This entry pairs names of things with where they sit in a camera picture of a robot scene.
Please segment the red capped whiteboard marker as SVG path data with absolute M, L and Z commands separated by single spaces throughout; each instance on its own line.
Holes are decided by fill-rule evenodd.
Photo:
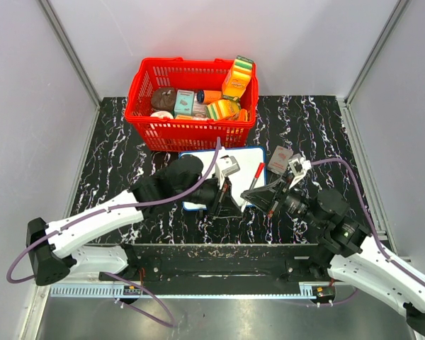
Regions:
M 256 183 L 261 175 L 261 172 L 264 170 L 265 167 L 265 163 L 261 162 L 256 170 L 256 173 L 254 174 L 254 177 L 252 179 L 252 182 L 249 186 L 249 191 L 253 190 L 256 186 Z M 247 200 L 243 200 L 242 205 L 241 205 L 241 212 L 244 212 L 244 210 L 246 209 L 247 206 Z

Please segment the white whiteboard blue frame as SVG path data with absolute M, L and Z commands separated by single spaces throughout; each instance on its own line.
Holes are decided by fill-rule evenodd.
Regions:
M 215 151 L 214 150 L 201 150 L 192 152 L 182 152 L 180 157 L 191 154 L 199 158 L 203 163 L 202 175 L 205 174 L 206 170 L 210 166 L 213 160 Z M 263 147 L 242 147 L 234 149 L 225 149 L 219 151 L 219 158 L 223 156 L 234 157 L 239 165 L 239 171 L 235 174 L 231 174 L 229 179 L 232 183 L 231 194 L 239 207 L 242 207 L 244 199 L 240 197 L 242 192 L 250 188 L 251 182 L 254 180 L 254 174 L 256 173 L 260 163 L 266 163 L 266 150 Z M 266 185 L 265 169 L 260 173 L 258 181 L 256 182 L 255 188 Z M 183 209 L 186 211 L 197 211 L 206 210 L 205 205 L 183 202 Z

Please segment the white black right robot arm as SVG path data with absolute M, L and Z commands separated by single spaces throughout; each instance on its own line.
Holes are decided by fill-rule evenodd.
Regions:
M 276 181 L 244 191 L 241 197 L 269 217 L 287 213 L 317 233 L 317 247 L 300 265 L 301 273 L 354 286 L 398 312 L 425 337 L 425 274 L 390 251 L 371 228 L 350 218 L 340 192 L 324 189 L 306 198 Z

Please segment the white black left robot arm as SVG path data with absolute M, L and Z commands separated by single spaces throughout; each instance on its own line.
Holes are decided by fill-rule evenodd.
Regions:
M 46 222 L 41 217 L 27 226 L 26 246 L 33 277 L 39 286 L 57 283 L 72 274 L 111 272 L 132 280 L 139 263 L 127 246 L 100 248 L 88 243 L 120 227 L 142 222 L 176 200 L 204 205 L 213 217 L 239 216 L 231 195 L 230 175 L 239 171 L 235 157 L 215 159 L 210 173 L 191 154 L 182 156 L 116 197 L 71 216 Z

